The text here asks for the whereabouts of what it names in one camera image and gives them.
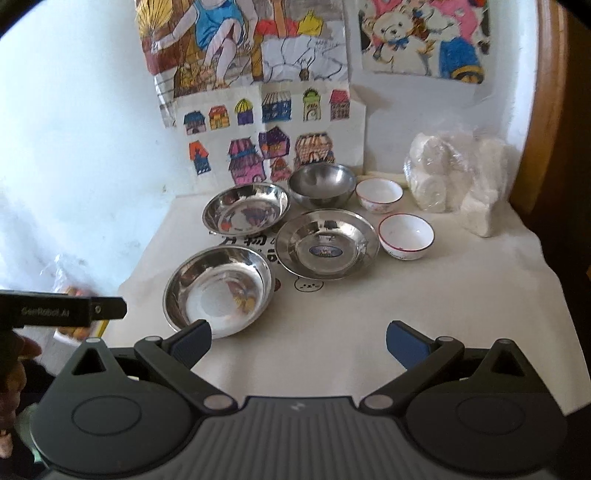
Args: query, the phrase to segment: logo sticker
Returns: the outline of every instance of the logo sticker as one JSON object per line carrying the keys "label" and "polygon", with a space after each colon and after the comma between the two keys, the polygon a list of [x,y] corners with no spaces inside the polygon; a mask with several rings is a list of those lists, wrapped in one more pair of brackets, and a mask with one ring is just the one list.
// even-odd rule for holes
{"label": "logo sticker", "polygon": [[343,251],[339,247],[333,247],[332,245],[316,245],[310,248],[310,253],[320,258],[336,258],[343,254]]}

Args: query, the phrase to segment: wooden frame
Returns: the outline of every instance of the wooden frame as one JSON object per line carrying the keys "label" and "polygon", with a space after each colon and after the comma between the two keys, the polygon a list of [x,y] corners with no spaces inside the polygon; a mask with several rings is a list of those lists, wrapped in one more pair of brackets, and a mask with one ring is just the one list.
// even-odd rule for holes
{"label": "wooden frame", "polygon": [[538,0],[538,16],[539,54],[534,106],[510,198],[524,220],[532,214],[540,200],[553,160],[563,111],[569,55],[567,12],[556,0]]}

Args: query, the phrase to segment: white ceramic bowl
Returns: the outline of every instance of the white ceramic bowl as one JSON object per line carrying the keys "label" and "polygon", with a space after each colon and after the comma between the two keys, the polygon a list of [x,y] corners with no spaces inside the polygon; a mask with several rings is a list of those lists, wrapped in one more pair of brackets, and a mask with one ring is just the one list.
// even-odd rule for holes
{"label": "white ceramic bowl", "polygon": [[359,203],[368,212],[389,213],[396,208],[396,202],[402,198],[402,187],[387,179],[366,179],[359,182],[355,189]]}
{"label": "white ceramic bowl", "polygon": [[409,213],[387,216],[378,226],[378,235],[384,250],[399,260],[421,258],[435,241],[429,222]]}

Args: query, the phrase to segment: clear plastic wrap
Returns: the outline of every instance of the clear plastic wrap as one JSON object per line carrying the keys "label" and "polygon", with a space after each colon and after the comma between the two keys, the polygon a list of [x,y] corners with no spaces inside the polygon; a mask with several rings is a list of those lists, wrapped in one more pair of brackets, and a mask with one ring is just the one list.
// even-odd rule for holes
{"label": "clear plastic wrap", "polygon": [[404,163],[408,186],[419,208],[455,212],[459,223],[491,236],[495,206],[507,197],[506,145],[464,130],[418,134]]}
{"label": "clear plastic wrap", "polygon": [[[70,258],[67,255],[57,255],[51,265],[46,270],[50,270],[54,277],[53,292],[63,293],[73,297],[94,296],[95,291],[92,282],[81,268],[80,262]],[[78,346],[81,341],[89,336],[100,336],[104,322],[93,322],[89,328],[67,328],[59,327],[56,329],[53,337],[63,343]]]}

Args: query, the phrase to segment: children's drawing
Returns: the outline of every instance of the children's drawing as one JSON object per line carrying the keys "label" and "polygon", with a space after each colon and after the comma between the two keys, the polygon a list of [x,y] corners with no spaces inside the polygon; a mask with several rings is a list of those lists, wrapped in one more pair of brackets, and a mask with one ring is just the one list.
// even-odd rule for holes
{"label": "children's drawing", "polygon": [[224,105],[214,106],[209,111],[209,126],[212,130],[230,126],[230,117],[228,116],[228,110]]}
{"label": "children's drawing", "polygon": [[259,133],[259,147],[264,159],[272,159],[271,181],[287,180],[291,170],[283,157],[290,153],[290,138],[281,128],[273,127],[268,132]]}
{"label": "children's drawing", "polygon": [[197,175],[201,175],[202,173],[207,173],[208,171],[212,170],[212,168],[209,166],[209,153],[207,150],[205,150],[201,142],[192,142],[189,144],[189,155],[193,161],[193,164],[195,165]]}
{"label": "children's drawing", "polygon": [[298,170],[308,163],[334,163],[333,143],[328,133],[300,135],[295,141],[294,168]]}
{"label": "children's drawing", "polygon": [[236,185],[265,181],[263,158],[256,152],[250,138],[241,138],[230,142],[230,166],[228,170]]}
{"label": "children's drawing", "polygon": [[205,117],[201,112],[187,113],[183,124],[187,131],[187,135],[200,134],[207,130],[205,127]]}
{"label": "children's drawing", "polygon": [[175,98],[253,82],[348,78],[342,0],[135,0],[168,124]]}
{"label": "children's drawing", "polygon": [[252,115],[252,103],[243,98],[236,104],[236,108],[234,109],[236,115],[238,116],[238,125],[248,125],[254,123],[254,118]]}
{"label": "children's drawing", "polygon": [[318,90],[308,88],[304,92],[302,100],[304,101],[304,122],[320,120],[322,113],[320,110],[320,95]]}
{"label": "children's drawing", "polygon": [[330,121],[349,118],[351,102],[347,90],[333,90],[330,95]]}
{"label": "children's drawing", "polygon": [[259,133],[259,147],[264,159],[285,157],[290,153],[290,138],[281,128],[273,127],[268,132]]}
{"label": "children's drawing", "polygon": [[273,160],[271,164],[271,181],[288,180],[290,175],[291,170],[283,157]]}
{"label": "children's drawing", "polygon": [[488,0],[361,0],[363,67],[482,83]]}
{"label": "children's drawing", "polygon": [[262,121],[281,122],[291,120],[291,92],[282,90],[268,93],[262,101]]}

